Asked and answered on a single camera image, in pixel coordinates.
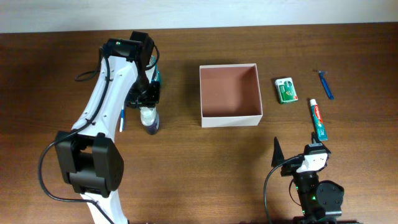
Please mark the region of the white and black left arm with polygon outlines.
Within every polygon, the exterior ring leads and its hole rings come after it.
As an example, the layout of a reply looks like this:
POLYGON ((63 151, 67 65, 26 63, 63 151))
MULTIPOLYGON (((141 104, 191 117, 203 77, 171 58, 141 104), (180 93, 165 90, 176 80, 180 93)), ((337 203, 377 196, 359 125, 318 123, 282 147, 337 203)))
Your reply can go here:
POLYGON ((118 193, 124 161, 114 138, 127 107, 140 111, 149 134, 159 130, 159 58, 145 32, 109 39, 99 50, 98 81, 86 108, 71 131, 58 132, 52 144, 63 181, 80 194, 78 201, 89 206, 95 223, 129 223, 118 193))

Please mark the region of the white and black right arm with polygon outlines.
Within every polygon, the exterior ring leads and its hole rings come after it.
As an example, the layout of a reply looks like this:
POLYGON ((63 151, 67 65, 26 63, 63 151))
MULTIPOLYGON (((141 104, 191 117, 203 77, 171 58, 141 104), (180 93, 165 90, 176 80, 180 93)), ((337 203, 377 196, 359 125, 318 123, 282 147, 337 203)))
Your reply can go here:
POLYGON ((286 159, 277 138, 271 167, 281 168, 282 177, 293 177, 303 215, 293 217, 294 223, 336 223, 342 215, 344 188, 330 180, 320 181, 318 173, 327 167, 331 151, 311 134, 312 142, 304 151, 286 159))

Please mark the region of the green soap bar pack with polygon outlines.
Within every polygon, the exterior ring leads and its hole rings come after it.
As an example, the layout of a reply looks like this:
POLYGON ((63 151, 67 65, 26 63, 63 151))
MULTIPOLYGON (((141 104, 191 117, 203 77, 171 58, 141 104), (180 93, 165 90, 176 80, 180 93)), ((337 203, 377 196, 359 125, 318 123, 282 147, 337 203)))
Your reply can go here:
POLYGON ((275 87, 280 104, 292 103, 298 100, 292 78, 288 77, 277 79, 275 81, 275 87))

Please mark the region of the teal mouthwash bottle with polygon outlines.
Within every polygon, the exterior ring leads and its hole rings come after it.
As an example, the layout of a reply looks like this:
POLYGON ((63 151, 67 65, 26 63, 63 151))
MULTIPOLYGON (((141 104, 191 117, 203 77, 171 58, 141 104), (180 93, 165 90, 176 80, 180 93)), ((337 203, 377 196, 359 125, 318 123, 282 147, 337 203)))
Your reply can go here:
MULTIPOLYGON (((155 62, 156 62, 156 57, 154 55, 152 55, 150 58, 149 64, 147 65, 147 68, 154 65, 155 62)), ((162 85, 162 76, 158 69, 158 65, 155 65, 150 70, 147 70, 146 76, 149 80, 149 83, 159 82, 162 85)))

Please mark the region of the clear foam soap pump bottle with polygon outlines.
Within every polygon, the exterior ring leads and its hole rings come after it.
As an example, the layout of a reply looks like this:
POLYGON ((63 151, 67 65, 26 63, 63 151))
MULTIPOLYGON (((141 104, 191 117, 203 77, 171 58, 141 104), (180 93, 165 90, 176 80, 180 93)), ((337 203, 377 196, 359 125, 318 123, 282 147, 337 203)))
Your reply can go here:
POLYGON ((155 135, 160 128, 160 117, 156 107, 141 107, 140 113, 141 123, 146 128, 147 133, 150 135, 155 135))

